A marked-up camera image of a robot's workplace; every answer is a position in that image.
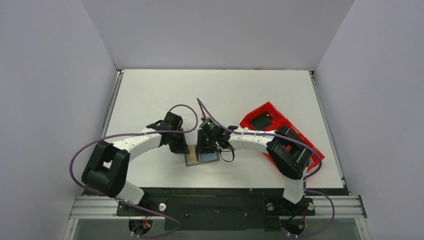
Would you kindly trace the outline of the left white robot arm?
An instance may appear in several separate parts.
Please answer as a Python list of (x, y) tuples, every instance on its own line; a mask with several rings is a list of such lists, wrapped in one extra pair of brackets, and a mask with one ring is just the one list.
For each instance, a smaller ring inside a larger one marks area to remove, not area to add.
[(127, 181), (129, 163), (164, 145), (174, 154), (189, 153), (182, 125), (181, 116), (167, 112), (163, 120), (147, 125), (140, 135), (115, 142), (98, 142), (82, 173), (82, 182), (110, 198), (128, 202), (136, 215), (145, 214), (149, 201), (141, 188)]

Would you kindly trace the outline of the gold striped credit card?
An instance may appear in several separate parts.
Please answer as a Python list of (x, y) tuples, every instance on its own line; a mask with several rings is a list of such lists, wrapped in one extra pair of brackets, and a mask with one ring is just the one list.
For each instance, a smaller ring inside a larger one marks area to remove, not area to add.
[(187, 156), (187, 164), (188, 165), (194, 165), (198, 162), (197, 154), (196, 154), (196, 146), (190, 145), (188, 147), (189, 154)]

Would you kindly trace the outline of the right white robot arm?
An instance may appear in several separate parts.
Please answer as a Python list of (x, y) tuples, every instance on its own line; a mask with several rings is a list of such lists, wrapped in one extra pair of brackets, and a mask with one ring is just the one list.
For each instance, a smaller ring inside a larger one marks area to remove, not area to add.
[(290, 128), (276, 131), (255, 131), (237, 126), (225, 128), (211, 118), (205, 118), (199, 127), (198, 140), (200, 153), (250, 150), (269, 155), (284, 176), (283, 209), (294, 214), (302, 207), (304, 180), (312, 153)]

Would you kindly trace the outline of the grey card holder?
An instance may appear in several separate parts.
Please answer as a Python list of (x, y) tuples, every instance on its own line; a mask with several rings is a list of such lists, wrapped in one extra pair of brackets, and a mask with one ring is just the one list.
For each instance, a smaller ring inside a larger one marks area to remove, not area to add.
[(209, 163), (214, 163), (214, 162), (220, 161), (220, 157), (219, 157), (219, 154), (217, 152), (212, 152), (212, 153), (197, 153), (196, 152), (197, 163), (195, 163), (193, 165), (188, 165), (188, 154), (189, 154), (189, 146), (188, 146), (188, 153), (184, 154), (184, 161), (185, 161), (186, 167), (193, 167), (193, 166), (197, 166), (197, 165), (209, 164)]

